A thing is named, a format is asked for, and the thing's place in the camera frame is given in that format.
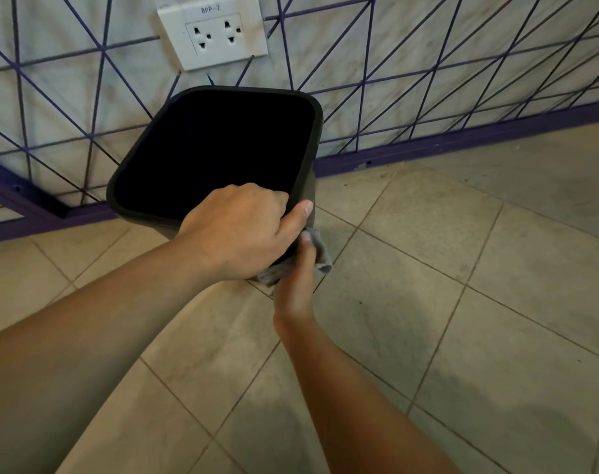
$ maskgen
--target wall socket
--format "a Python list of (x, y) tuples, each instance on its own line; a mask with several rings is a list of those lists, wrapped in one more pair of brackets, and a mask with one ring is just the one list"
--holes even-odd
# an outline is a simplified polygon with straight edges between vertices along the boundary
[(194, 0), (157, 10), (185, 71), (268, 54), (258, 0)]

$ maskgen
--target gray cloth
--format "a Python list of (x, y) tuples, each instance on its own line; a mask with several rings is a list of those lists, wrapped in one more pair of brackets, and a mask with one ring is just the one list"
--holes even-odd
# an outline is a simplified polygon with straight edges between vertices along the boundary
[[(326, 245), (323, 244), (323, 241), (319, 237), (319, 233), (309, 227), (305, 227), (304, 231), (310, 234), (310, 239), (317, 248), (317, 257), (314, 265), (324, 274), (330, 272), (332, 269), (332, 260), (330, 259)], [(277, 284), (281, 278), (293, 271), (293, 268), (295, 268), (296, 257), (297, 253), (295, 252), (295, 254), (293, 254), (290, 258), (285, 259), (281, 263), (274, 264), (273, 266), (266, 268), (263, 272), (255, 277), (255, 280), (263, 282), (267, 286), (273, 286), (274, 284)]]

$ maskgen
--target trash bin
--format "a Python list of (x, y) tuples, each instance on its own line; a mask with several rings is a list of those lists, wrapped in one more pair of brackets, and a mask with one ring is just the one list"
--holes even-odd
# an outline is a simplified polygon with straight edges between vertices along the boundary
[[(185, 90), (161, 108), (133, 145), (109, 181), (107, 201), (122, 218), (153, 227), (169, 239), (187, 213), (228, 184), (254, 182), (285, 191), (288, 212), (302, 199), (314, 201), (314, 159), (322, 125), (319, 102), (305, 93)], [(314, 212), (307, 225), (312, 227), (313, 221)]]

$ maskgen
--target fingernail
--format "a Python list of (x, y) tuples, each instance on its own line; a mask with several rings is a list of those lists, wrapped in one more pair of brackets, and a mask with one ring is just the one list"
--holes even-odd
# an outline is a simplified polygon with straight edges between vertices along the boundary
[(312, 208), (314, 208), (314, 203), (312, 201), (308, 201), (306, 206), (304, 206), (304, 210), (306, 210), (306, 216), (312, 213)]

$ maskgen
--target purple metal frame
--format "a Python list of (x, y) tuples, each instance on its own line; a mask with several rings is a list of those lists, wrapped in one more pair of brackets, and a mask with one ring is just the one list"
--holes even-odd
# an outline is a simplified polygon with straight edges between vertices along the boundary
[[(286, 64), (288, 70), (288, 81), (291, 89), (302, 90), (303, 87), (306, 86), (306, 83), (311, 79), (313, 74), (319, 69), (322, 63), (326, 61), (328, 56), (333, 52), (336, 46), (342, 41), (342, 39), (346, 36), (346, 34), (352, 29), (355, 23), (361, 18), (361, 16), (367, 12), (369, 9), (369, 21), (367, 23), (367, 40), (366, 40), (366, 50), (364, 56), (364, 66), (363, 66), (363, 74), (362, 79), (360, 79), (356, 83), (348, 83), (346, 85), (341, 85), (337, 87), (329, 87), (323, 88), (320, 90), (316, 90), (313, 92), (309, 92), (311, 94), (320, 94), (325, 92), (331, 92), (335, 90), (345, 90), (352, 88), (350, 93), (343, 99), (341, 103), (339, 103), (333, 111), (331, 111), (325, 118), (325, 122), (328, 122), (332, 116), (340, 110), (345, 103), (360, 89), (361, 90), (361, 101), (359, 104), (359, 115), (358, 115), (358, 123), (356, 127), (356, 132), (351, 133), (347, 136), (341, 136), (339, 138), (330, 138), (326, 140), (321, 140), (321, 143), (329, 143), (329, 142), (345, 142), (343, 147), (339, 150), (336, 155), (317, 159), (315, 167), (317, 171), (317, 175), (329, 175), (342, 173), (345, 171), (350, 171), (352, 169), (356, 169), (358, 167), (368, 167), (368, 166), (377, 166), (380, 164), (386, 164), (391, 162), (396, 162), (399, 160), (410, 160), (419, 157), (434, 155), (437, 153), (444, 153), (451, 150), (456, 149), (464, 149), (471, 146), (478, 146), (487, 143), (500, 142), (503, 140), (510, 140), (513, 138), (519, 138), (522, 136), (530, 136), (538, 133), (543, 133), (545, 131), (550, 131), (552, 129), (561, 129), (563, 127), (569, 126), (577, 126), (580, 124), (585, 124), (589, 122), (595, 122), (599, 120), (599, 102), (593, 103), (591, 105), (582, 105), (576, 107), (575, 104), (585, 95), (587, 92), (592, 90), (599, 89), (599, 74), (588, 84), (583, 87), (579, 87), (576, 90), (566, 92), (566, 93), (556, 93), (549, 94), (546, 96), (542, 96), (541, 93), (548, 87), (555, 84), (560, 79), (568, 76), (573, 71), (579, 69), (590, 60), (599, 55), (599, 51), (590, 57), (584, 59), (582, 62), (579, 62), (576, 66), (568, 69), (564, 73), (557, 74), (558, 68), (562, 65), (563, 61), (567, 58), (567, 56), (571, 53), (572, 50), (577, 49), (580, 44), (585, 40), (591, 39), (599, 39), (598, 34), (591, 34), (591, 31), (595, 29), (596, 26), (599, 25), (599, 10), (596, 11), (595, 15), (592, 17), (590, 23), (582, 30), (582, 32), (572, 37), (571, 39), (565, 39), (561, 41), (556, 41), (554, 43), (548, 43), (546, 45), (541, 45), (537, 47), (523, 48), (517, 49), (517, 47), (529, 37), (535, 30), (540, 28), (544, 23), (547, 23), (552, 17), (558, 14), (560, 11), (567, 8), (572, 1), (574, 0), (565, 0), (563, 3), (558, 5), (556, 9), (554, 9), (551, 13), (549, 13), (544, 19), (542, 19), (538, 24), (532, 27), (526, 33), (523, 33), (525, 27), (527, 26), (529, 20), (534, 14), (537, 6), (539, 5), (541, 0), (535, 0), (531, 10), (528, 15), (524, 19), (521, 27), (516, 32), (512, 42), (509, 44), (508, 48), (497, 55), (489, 55), (486, 57), (481, 57), (478, 59), (471, 59), (467, 61), (461, 61), (458, 63), (445, 63), (446, 60), (453, 54), (457, 49), (463, 46), (469, 39), (471, 39), (479, 30), (481, 30), (487, 23), (491, 22), (497, 15), (507, 9), (507, 7), (511, 6), (514, 0), (505, 0), (503, 4), (501, 4), (491, 15), (489, 15), (477, 28), (472, 30), (464, 39), (462, 39), (455, 47), (453, 47), (448, 53), (445, 53), (446, 46), (448, 44), (448, 40), (450, 38), (450, 34), (453, 30), (453, 25), (457, 16), (459, 14), (459, 10), (463, 0), (457, 0), (455, 2), (455, 7), (453, 8), (453, 15), (449, 26), (447, 27), (444, 41), (439, 51), (439, 55), (437, 57), (437, 62), (430, 67), (422, 67), (421, 69), (414, 72), (406, 72), (393, 76), (386, 76), (382, 78), (377, 78), (374, 75), (376, 72), (391, 58), (393, 54), (398, 51), (400, 47), (402, 47), (405, 43), (407, 43), (411, 37), (431, 18), (433, 14), (437, 12), (448, 0), (440, 0), (431, 10), (430, 12), (416, 25), (414, 28), (405, 36), (402, 40), (398, 42), (398, 44), (390, 51), (390, 53), (377, 64), (375, 68), (371, 71), (368, 70), (368, 58), (371, 48), (371, 40), (372, 40), (372, 29), (375, 17), (375, 7), (378, 0), (347, 0), (344, 2), (339, 2), (335, 4), (330, 4), (326, 6), (319, 6), (310, 9), (304, 9), (300, 11), (289, 11), (293, 0), (288, 0), (285, 6), (282, 6), (282, 1), (277, 0), (277, 8), (278, 14), (273, 16), (265, 17), (266, 21), (274, 21), (272, 28), (268, 32), (267, 36), (270, 37), (275, 30), (279, 27), (281, 30), (282, 41), (284, 44), (285, 56), (286, 56)], [(146, 37), (143, 39), (134, 39), (131, 41), (126, 41), (124, 43), (114, 43), (108, 44), (109, 37), (109, 26), (111, 23), (111, 7), (112, 0), (107, 0), (106, 13), (105, 13), (105, 24), (104, 24), (104, 32), (102, 33), (101, 40), (98, 39), (87, 26), (87, 24), (82, 20), (81, 16), (78, 14), (78, 11), (74, 8), (72, 3), (69, 0), (63, 0), (63, 2), (67, 5), (70, 12), (74, 15), (74, 17), (78, 20), (82, 29), (87, 32), (87, 35), (90, 37), (92, 42), (95, 44), (95, 48), (87, 48), (84, 50), (75, 51), (72, 53), (61, 54), (57, 56), (37, 59), (33, 61), (23, 62), (21, 61), (21, 54), (19, 49), (19, 23), (18, 23), (18, 15), (17, 15), (17, 2), (16, 0), (11, 0), (11, 9), (12, 9), (12, 33), (13, 33), (13, 44), (14, 44), (14, 53), (12, 54), (12, 58), (9, 55), (4, 54), (0, 50), (0, 56), (4, 59), (6, 65), (0, 67), (0, 71), (13, 70), (16, 74), (17, 80), (17, 96), (18, 96), (18, 104), (19, 104), (19, 115), (21, 121), (21, 140), (12, 140), (9, 136), (5, 135), (0, 130), (0, 136), (4, 138), (6, 141), (11, 143), (14, 148), (11, 150), (0, 151), (0, 156), (9, 154), (9, 153), (23, 153), (25, 155), (25, 163), (26, 163), (26, 173), (27, 179), (23, 179), (20, 176), (17, 176), (11, 173), (9, 170), (0, 166), (0, 206), (9, 208), (12, 211), (15, 211), (19, 215), (22, 216), (20, 219), (15, 219), (12, 221), (4, 221), (0, 223), (0, 241), (3, 239), (17, 238), (20, 236), (27, 236), (30, 234), (35, 234), (38, 232), (44, 232), (53, 229), (60, 229), (64, 227), (70, 227), (74, 225), (80, 225), (85, 223), (93, 223), (95, 221), (100, 221), (104, 219), (110, 219), (115, 217), (115, 215), (108, 209), (105, 203), (99, 202), (101, 201), (91, 192), (98, 188), (103, 188), (104, 185), (100, 186), (90, 186), (89, 185), (89, 174), (91, 170), (91, 163), (93, 161), (95, 150), (103, 151), (106, 156), (111, 159), (113, 162), (117, 163), (117, 160), (114, 159), (111, 154), (108, 153), (104, 149), (104, 147), (100, 144), (100, 137), (104, 135), (110, 135), (113, 133), (118, 133), (122, 131), (127, 131), (131, 129), (137, 129), (140, 127), (145, 127), (146, 124), (138, 124), (135, 126), (124, 127), (112, 131), (106, 131), (102, 133), (96, 132), (96, 124), (97, 124), (97, 114), (98, 114), (98, 105), (100, 102), (100, 92), (102, 87), (102, 77), (104, 73), (105, 63), (111, 65), (114, 69), (117, 76), (121, 79), (121, 81), (125, 84), (125, 86), (130, 90), (130, 93), (134, 96), (134, 98), (139, 103), (139, 106), (146, 112), (149, 120), (152, 120), (152, 113), (146, 108), (143, 104), (137, 93), (133, 87), (129, 84), (128, 80), (124, 77), (122, 72), (113, 62), (109, 52), (116, 48), (127, 47), (132, 45), (137, 45), (140, 43), (152, 43), (159, 39), (159, 37)], [(341, 8), (344, 6), (353, 6), (357, 5), (360, 7), (358, 14), (351, 20), (351, 22), (345, 27), (345, 29), (341, 32), (340, 36), (335, 40), (333, 45), (326, 51), (324, 56), (322, 56), (319, 62), (314, 66), (314, 68), (310, 71), (310, 73), (306, 76), (304, 80), (300, 83), (298, 80), (294, 79), (293, 72), (290, 64), (290, 55), (288, 52), (288, 39), (286, 33), (285, 23), (288, 18), (307, 15), (311, 13), (317, 13), (320, 11), (333, 10), (337, 8)], [(529, 53), (529, 52), (539, 52), (545, 50), (550, 50), (547, 55), (543, 56), (537, 63), (532, 65), (530, 68), (526, 69), (523, 73), (516, 76), (514, 79), (506, 83), (503, 87), (497, 89), (493, 94), (487, 94), (490, 86), (492, 86), (493, 80), (499, 73), (501, 66), (506, 63), (509, 57), (513, 57), (519, 54)], [(547, 60), (554, 57), (556, 54), (564, 51), (563, 56), (558, 60), (556, 66), (550, 70), (547, 76), (540, 82), (538, 88), (534, 90), (529, 96), (527, 96), (523, 100), (518, 100), (512, 103), (505, 103), (500, 105), (489, 105), (489, 101), (493, 100), (497, 95), (501, 92), (505, 91), (508, 87), (514, 85), (516, 82), (525, 77), (528, 73), (537, 69)], [(65, 111), (63, 111), (45, 92), (43, 92), (34, 81), (26, 75), (24, 68), (28, 66), (33, 66), (35, 64), (46, 63), (49, 61), (65, 59), (69, 57), (75, 57), (79, 55), (89, 54), (89, 53), (99, 53), (100, 54), (100, 64), (98, 68), (98, 80), (97, 80), (97, 89), (95, 92), (95, 100), (93, 103), (93, 113), (91, 117), (91, 129), (89, 132), (82, 129), (82, 127), (73, 120)], [(251, 62), (253, 58), (251, 57), (249, 60), (245, 62), (244, 69), (240, 73), (238, 79), (236, 80), (236, 86), (239, 86), (242, 82), (245, 74), (249, 70), (249, 66), (251, 66)], [(430, 93), (431, 87), (433, 85), (433, 81), (437, 75), (438, 71), (451, 69), (453, 67), (464, 66), (467, 64), (473, 63), (485, 63), (483, 69), (480, 69), (474, 75), (470, 76), (465, 81), (461, 82), (461, 84), (455, 87), (450, 93), (446, 94), (440, 101), (435, 102), (432, 106), (426, 107), (426, 101), (428, 99), (428, 95)], [(466, 86), (473, 79), (482, 75), (485, 71), (488, 71), (493, 65), (496, 67), (492, 70), (492, 75), (487, 79), (487, 83), (478, 96), (477, 101), (473, 104), (469, 110), (462, 112), (451, 114), (449, 116), (442, 116), (439, 118), (429, 118), (428, 115), (433, 110), (435, 110), (439, 105), (444, 103), (446, 99), (450, 98), (453, 94), (457, 93), (460, 89)], [(181, 74), (179, 73), (172, 86), (170, 88), (168, 99), (174, 93), (174, 90), (177, 86), (177, 82), (180, 78)], [(380, 83), (382, 81), (388, 81), (393, 79), (407, 78), (411, 76), (418, 76), (419, 78), (405, 89), (401, 94), (399, 94), (392, 103), (390, 103), (385, 109), (383, 109), (377, 116), (375, 116), (371, 121), (369, 121), (365, 126), (361, 126), (362, 124), (362, 114), (363, 107), (366, 95), (366, 87), (370, 84)], [(213, 80), (208, 76), (210, 84), (213, 85)], [(426, 85), (424, 96), (422, 98), (422, 102), (419, 105), (417, 113), (412, 122), (403, 124), (401, 126), (390, 126), (382, 129), (370, 130), (369, 128), (373, 125), (378, 119), (380, 119), (385, 113), (387, 113), (393, 106), (396, 105), (401, 99), (407, 96), (411, 91), (422, 83), (425, 79), (428, 79), (428, 84)], [(26, 122), (25, 122), (25, 106), (23, 102), (23, 84), (27, 83), (32, 86), (39, 94), (41, 94), (44, 99), (46, 99), (57, 111), (59, 111), (79, 132), (79, 136), (74, 138), (68, 138), (66, 140), (59, 140), (56, 142), (45, 143), (41, 145), (30, 145)], [(530, 116), (526, 118), (521, 118), (522, 114), (525, 111), (525, 108), (532, 102), (538, 100), (547, 100), (551, 99), (553, 105), (550, 106), (543, 113), (535, 116)], [(493, 111), (497, 109), (502, 109), (507, 107), (509, 110), (494, 124), (489, 124), (486, 126), (477, 126), (477, 127), (467, 127), (472, 116), (474, 114), (486, 111)], [(457, 121), (451, 124), (451, 126), (442, 134), (429, 136), (426, 138), (416, 138), (414, 139), (414, 131), (416, 127), (419, 125), (439, 121), (439, 120), (448, 120), (458, 118)], [(376, 148), (370, 148), (368, 150), (359, 150), (359, 140), (361, 136), (373, 135), (376, 133), (382, 133), (387, 131), (398, 132), (389, 144), (385, 146), (379, 146)], [(402, 141), (402, 136), (409, 132), (406, 141)], [(77, 186), (70, 180), (68, 180), (65, 176), (58, 173), (55, 169), (48, 166), (43, 160), (40, 160), (37, 156), (35, 156), (32, 152), (38, 148), (44, 148), (47, 146), (61, 145), (68, 142), (74, 142), (78, 140), (88, 140), (89, 148), (87, 154), (87, 164), (85, 166), (85, 176), (82, 186)], [(60, 202), (54, 195), (51, 193), (46, 193), (34, 186), (32, 182), (32, 167), (33, 163), (38, 163), (43, 166), (45, 169), (50, 170), (55, 175), (59, 176), (61, 179), (65, 180), (71, 186), (74, 187), (73, 191), (68, 191), (66, 193), (56, 193), (56, 196), (61, 195), (71, 195), (74, 193), (79, 193), (81, 195), (80, 206), (70, 208)], [(95, 204), (89, 204), (89, 199), (93, 201), (98, 201)]]

